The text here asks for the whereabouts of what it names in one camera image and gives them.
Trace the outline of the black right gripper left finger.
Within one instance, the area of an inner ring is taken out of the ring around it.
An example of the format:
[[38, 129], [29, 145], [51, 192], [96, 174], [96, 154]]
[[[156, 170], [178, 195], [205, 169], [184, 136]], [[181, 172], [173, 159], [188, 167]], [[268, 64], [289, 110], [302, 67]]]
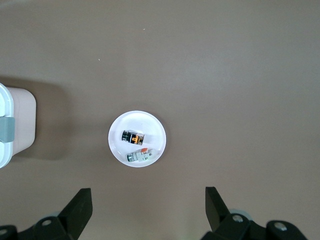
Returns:
[[47, 216], [19, 232], [14, 225], [2, 225], [2, 240], [77, 240], [93, 214], [90, 188], [82, 188], [57, 216]]

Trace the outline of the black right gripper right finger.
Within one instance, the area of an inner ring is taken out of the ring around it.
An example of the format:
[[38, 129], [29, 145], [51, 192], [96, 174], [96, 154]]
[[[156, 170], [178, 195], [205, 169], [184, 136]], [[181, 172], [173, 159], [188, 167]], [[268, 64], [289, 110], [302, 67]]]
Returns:
[[306, 236], [292, 223], [271, 220], [265, 227], [241, 213], [227, 208], [215, 187], [205, 188], [205, 213], [211, 227], [203, 240], [305, 240]]

